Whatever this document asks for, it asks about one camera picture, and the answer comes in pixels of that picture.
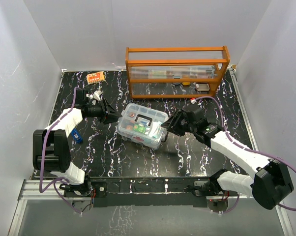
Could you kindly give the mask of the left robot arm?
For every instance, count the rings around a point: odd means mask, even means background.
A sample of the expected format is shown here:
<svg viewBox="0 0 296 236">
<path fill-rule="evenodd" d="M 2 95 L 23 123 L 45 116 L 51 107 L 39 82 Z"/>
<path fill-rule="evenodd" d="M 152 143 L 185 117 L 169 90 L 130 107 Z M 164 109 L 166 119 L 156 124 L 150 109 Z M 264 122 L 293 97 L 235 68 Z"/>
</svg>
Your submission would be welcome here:
<svg viewBox="0 0 296 236">
<path fill-rule="evenodd" d="M 92 184 L 86 172 L 73 164 L 68 137 L 85 118 L 97 118 L 103 124 L 110 124 L 121 116 L 105 98 L 96 99 L 95 94 L 75 87 L 72 105 L 63 110 L 51 125 L 33 133 L 32 161 L 34 169 L 40 172 L 39 191 L 47 190 L 43 186 L 43 174 L 49 172 L 57 176 L 52 184 L 59 181 L 67 191 L 89 195 Z"/>
</svg>

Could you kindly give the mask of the green wind oil box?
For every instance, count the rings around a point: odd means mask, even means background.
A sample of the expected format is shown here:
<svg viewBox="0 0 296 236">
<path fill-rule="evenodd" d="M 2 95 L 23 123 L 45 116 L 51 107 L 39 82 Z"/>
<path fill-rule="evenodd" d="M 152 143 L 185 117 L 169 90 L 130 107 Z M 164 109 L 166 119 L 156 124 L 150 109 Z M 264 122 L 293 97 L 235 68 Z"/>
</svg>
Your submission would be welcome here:
<svg viewBox="0 0 296 236">
<path fill-rule="evenodd" d="M 133 126 L 133 130 L 135 131 L 135 132 L 139 132 L 139 133 L 145 133 L 145 131 L 146 131 L 146 127 L 144 126 L 144 125 L 141 125 L 141 124 L 137 124 L 137 125 L 134 125 Z"/>
</svg>

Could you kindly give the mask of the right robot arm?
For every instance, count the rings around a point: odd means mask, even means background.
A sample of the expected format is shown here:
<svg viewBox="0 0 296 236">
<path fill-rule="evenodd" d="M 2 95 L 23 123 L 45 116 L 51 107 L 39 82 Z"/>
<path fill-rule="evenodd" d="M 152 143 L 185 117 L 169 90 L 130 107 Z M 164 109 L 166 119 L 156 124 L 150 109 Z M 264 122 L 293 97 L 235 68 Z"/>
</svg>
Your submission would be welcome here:
<svg viewBox="0 0 296 236">
<path fill-rule="evenodd" d="M 209 187 L 215 195 L 225 191 L 246 194 L 263 208 L 271 210 L 294 190 L 286 164 L 237 142 L 220 125 L 209 122 L 197 104 L 176 110 L 161 127 L 177 136 L 193 134 L 200 143 L 223 154 L 245 170 L 245 175 L 225 170 L 212 175 Z"/>
</svg>

